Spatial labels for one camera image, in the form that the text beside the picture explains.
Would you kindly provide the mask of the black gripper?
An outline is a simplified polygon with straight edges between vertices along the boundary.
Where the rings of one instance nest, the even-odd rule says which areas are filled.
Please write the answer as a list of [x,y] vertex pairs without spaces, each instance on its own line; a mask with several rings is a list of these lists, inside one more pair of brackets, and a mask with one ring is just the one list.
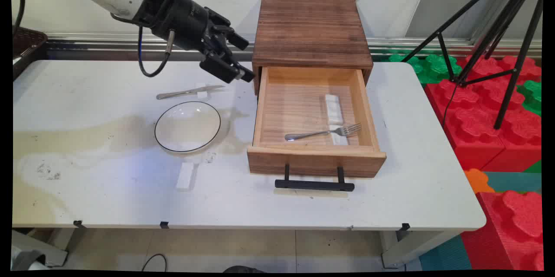
[[201,7],[193,0],[143,0],[134,22],[139,26],[139,40],[145,27],[161,39],[167,40],[174,30],[173,44],[184,50],[198,50],[205,58],[200,67],[225,83],[244,80],[250,83],[255,78],[252,70],[242,66],[226,44],[219,46],[214,34],[222,36],[233,46],[246,50],[249,42],[240,36],[231,22],[216,11]]

